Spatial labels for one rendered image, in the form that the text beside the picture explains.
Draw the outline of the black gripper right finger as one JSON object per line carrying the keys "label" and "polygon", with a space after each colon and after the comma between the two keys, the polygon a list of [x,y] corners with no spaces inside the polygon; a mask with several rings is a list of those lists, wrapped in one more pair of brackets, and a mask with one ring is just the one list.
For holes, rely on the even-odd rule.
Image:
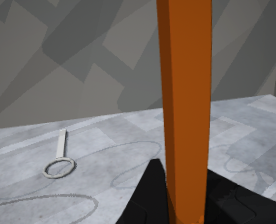
{"label": "black gripper right finger", "polygon": [[207,169],[205,224],[276,224],[276,201]]}

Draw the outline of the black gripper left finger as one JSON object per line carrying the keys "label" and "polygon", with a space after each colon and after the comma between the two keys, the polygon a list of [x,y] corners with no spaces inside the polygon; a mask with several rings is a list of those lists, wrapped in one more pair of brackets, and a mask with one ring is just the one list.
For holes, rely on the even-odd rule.
{"label": "black gripper left finger", "polygon": [[161,160],[149,161],[129,204],[115,224],[169,224],[166,173]]}

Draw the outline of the orange handle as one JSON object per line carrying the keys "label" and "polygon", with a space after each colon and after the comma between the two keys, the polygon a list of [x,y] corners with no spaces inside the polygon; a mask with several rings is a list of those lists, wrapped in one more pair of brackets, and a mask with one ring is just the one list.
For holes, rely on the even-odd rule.
{"label": "orange handle", "polygon": [[205,224],[211,0],[157,0],[169,224]]}

